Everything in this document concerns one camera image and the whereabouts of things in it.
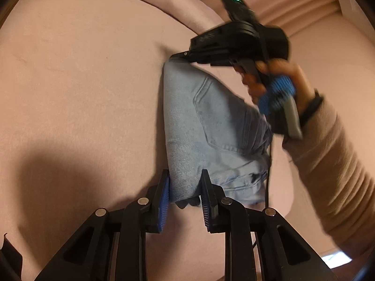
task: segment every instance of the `person's hand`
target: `person's hand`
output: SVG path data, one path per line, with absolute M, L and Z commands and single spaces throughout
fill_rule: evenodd
M 310 86 L 304 72 L 298 64 L 289 62 L 284 59 L 272 59 L 269 62 L 269 67 L 264 62 L 256 62 L 257 69 L 264 73 L 268 73 L 268 68 L 273 75 L 286 75 L 289 76 L 296 88 L 296 106 L 298 115 L 302 115 L 307 109 L 310 102 L 315 98 L 315 91 Z M 266 88 L 263 84 L 257 83 L 256 77 L 247 74 L 243 71 L 242 67 L 234 67 L 235 71 L 242 76 L 242 83 L 248 86 L 249 95 L 252 97 L 253 102 L 258 104 L 259 98 L 266 93 Z

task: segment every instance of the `wrinkled fabric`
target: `wrinkled fabric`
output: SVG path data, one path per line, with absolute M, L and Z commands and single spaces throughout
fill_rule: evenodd
M 164 64 L 164 127 L 172 202 L 200 194 L 202 169 L 245 206 L 264 200 L 257 192 L 269 166 L 269 125 L 213 76 L 182 60 Z

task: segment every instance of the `brown sweater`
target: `brown sweater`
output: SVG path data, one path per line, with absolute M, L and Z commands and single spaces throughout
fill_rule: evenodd
M 358 160 L 336 111 L 324 100 L 303 127 L 284 139 L 323 228 L 352 259 L 375 246 L 374 179 Z

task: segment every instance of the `silver screw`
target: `silver screw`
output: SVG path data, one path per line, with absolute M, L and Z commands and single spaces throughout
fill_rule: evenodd
M 273 208 L 266 208 L 266 210 L 264 211 L 266 213 L 266 215 L 270 216 L 270 217 L 273 217 L 276 215 L 276 210 L 273 209 Z
M 139 200 L 138 200 L 138 204 L 139 205 L 147 205 L 149 203 L 149 199 L 146 198 L 146 197 L 141 197 Z
M 99 208 L 97 211 L 95 211 L 95 215 L 97 217 L 102 217 L 106 213 L 107 213 L 107 210 L 105 210 L 104 208 Z
M 233 200 L 230 198 L 230 197 L 223 197 L 221 199 L 221 202 L 224 204 L 224 205 L 230 205 L 231 203 L 233 203 Z

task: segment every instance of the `white light patch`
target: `white light patch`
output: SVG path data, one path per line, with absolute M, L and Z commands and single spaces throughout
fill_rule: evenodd
M 322 257 L 322 260 L 330 269 L 347 264 L 351 261 L 351 259 L 341 251 L 331 255 L 326 255 L 325 257 Z

